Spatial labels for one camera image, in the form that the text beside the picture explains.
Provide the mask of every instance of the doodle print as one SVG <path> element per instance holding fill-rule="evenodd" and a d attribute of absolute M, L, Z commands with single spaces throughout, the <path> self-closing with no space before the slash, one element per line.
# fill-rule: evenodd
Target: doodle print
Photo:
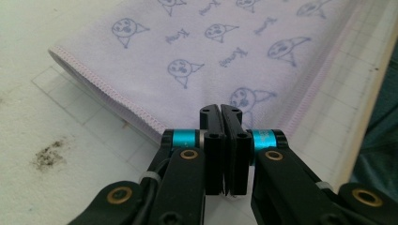
<path fill-rule="evenodd" d="M 135 22 L 130 18 L 121 19 L 115 22 L 112 27 L 112 32 L 117 36 L 117 39 L 127 49 L 129 47 L 130 39 L 133 35 L 148 31 L 149 29 Z"/>
<path fill-rule="evenodd" d="M 206 31 L 205 36 L 206 38 L 219 41 L 223 43 L 223 37 L 225 33 L 230 32 L 234 29 L 239 28 L 238 26 L 232 25 L 222 25 L 222 24 L 212 24 Z"/>
<path fill-rule="evenodd" d="M 204 66 L 204 64 L 192 64 L 184 59 L 177 59 L 169 64 L 167 68 L 170 75 L 174 76 L 176 81 L 181 83 L 187 89 L 188 77 Z"/>
<path fill-rule="evenodd" d="M 250 88 L 240 87 L 230 97 L 230 105 L 242 110 L 246 121 L 243 121 L 243 125 L 246 128 L 253 127 L 253 107 L 259 103 L 275 98 L 277 95 L 274 92 L 269 91 L 253 91 Z"/>
<path fill-rule="evenodd" d="M 182 0 L 158 0 L 158 2 L 163 5 L 164 9 L 169 13 L 169 16 L 173 14 L 173 7 L 187 4 Z"/>
<path fill-rule="evenodd" d="M 294 37 L 291 39 L 280 40 L 269 48 L 268 57 L 283 60 L 290 63 L 292 67 L 296 67 L 297 65 L 293 51 L 296 46 L 309 40 L 311 40 L 309 37 Z"/>
<path fill-rule="evenodd" d="M 254 12 L 254 4 L 259 0 L 237 0 L 237 7 Z"/>
<path fill-rule="evenodd" d="M 297 15 L 299 17 L 319 16 L 326 19 L 322 6 L 331 0 L 317 0 L 304 4 L 298 9 Z"/>

